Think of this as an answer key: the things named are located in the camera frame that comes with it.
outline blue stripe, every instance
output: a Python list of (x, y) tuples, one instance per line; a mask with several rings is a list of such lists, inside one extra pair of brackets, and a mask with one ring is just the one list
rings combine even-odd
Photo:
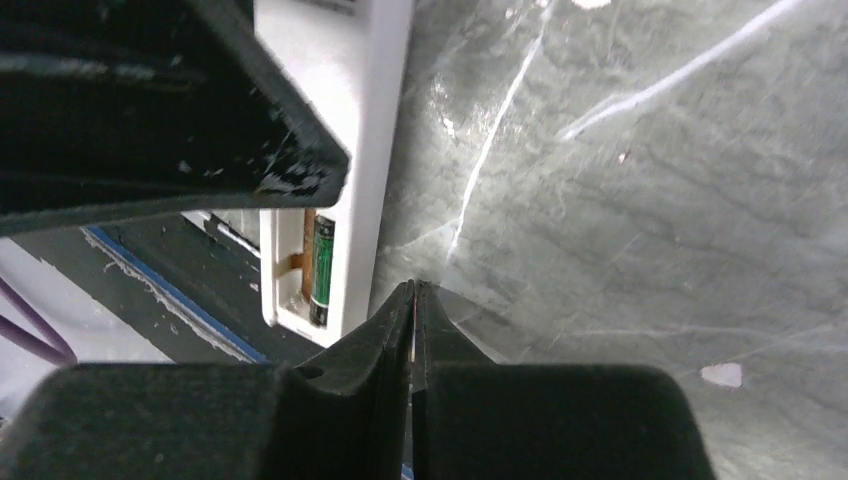
[(270, 363), (265, 355), (259, 353), (255, 348), (251, 347), (247, 342), (241, 339), (238, 335), (234, 334), (230, 331), (229, 328), (224, 326), (221, 322), (215, 319), (212, 315), (209, 315), (205, 310), (200, 308), (200, 306), (194, 303), (190, 298), (185, 296), (183, 292), (177, 290), (176, 287), (168, 283), (167, 280), (162, 278), (161, 275), (156, 273), (152, 268), (148, 267), (147, 264), (138, 259), (135, 255), (130, 253), (126, 248), (121, 246), (118, 242), (112, 240), (106, 232), (104, 232), (99, 227), (87, 227), (92, 235), (94, 235), (98, 240), (106, 244), (109, 248), (115, 251), (118, 255), (121, 256), (127, 263), (137, 268), (142, 274), (144, 274), (147, 278), (149, 278), (153, 283), (157, 286), (168, 292), (172, 297), (174, 297), (178, 302), (182, 303), (183, 306), (188, 308), (195, 315), (200, 317), (207, 325), (212, 327), (216, 332), (221, 334), (224, 338), (233, 343), (233, 345), (237, 346), (242, 352), (245, 353), (248, 357), (251, 358), (254, 362), (257, 363)]

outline white surface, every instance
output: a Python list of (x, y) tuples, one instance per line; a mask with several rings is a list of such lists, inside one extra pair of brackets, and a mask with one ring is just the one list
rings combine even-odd
[(701, 378), (721, 387), (739, 388), (742, 386), (742, 365), (738, 363), (720, 363), (701, 369)]
[[(81, 362), (170, 362), (144, 337), (51, 265), (0, 239), (0, 276), (70, 344)], [(0, 314), (44, 339), (0, 296)], [(13, 418), (32, 389), (55, 367), (0, 337), (0, 416)]]
[(325, 347), (368, 313), (413, 7), (413, 0), (369, 0), (347, 17), (291, 0), (257, 2), (258, 36), (351, 153), (339, 202), (319, 211), (336, 222), (326, 328), (289, 307), (299, 273), (276, 278), (280, 263), (302, 249), (302, 213), (264, 211), (260, 217), (265, 319)]

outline aa battery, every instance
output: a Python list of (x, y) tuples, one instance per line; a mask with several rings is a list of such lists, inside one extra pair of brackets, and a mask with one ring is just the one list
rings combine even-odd
[(327, 326), (330, 306), (330, 277), (333, 268), (333, 241), (336, 222), (321, 215), (315, 216), (312, 232), (312, 292), (309, 298), (309, 320)]

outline marble surface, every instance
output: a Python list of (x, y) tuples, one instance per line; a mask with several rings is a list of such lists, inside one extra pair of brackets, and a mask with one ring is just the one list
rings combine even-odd
[(663, 368), (723, 479), (848, 478), (846, 112), (844, 0), (420, 0), (373, 301)]

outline white device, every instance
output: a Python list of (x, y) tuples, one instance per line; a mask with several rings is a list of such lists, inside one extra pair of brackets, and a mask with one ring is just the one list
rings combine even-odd
[(328, 347), (366, 320), (414, 0), (257, 0), (256, 33), (351, 158), (335, 222), (326, 326), (309, 321), (304, 210), (260, 213), (262, 312)]

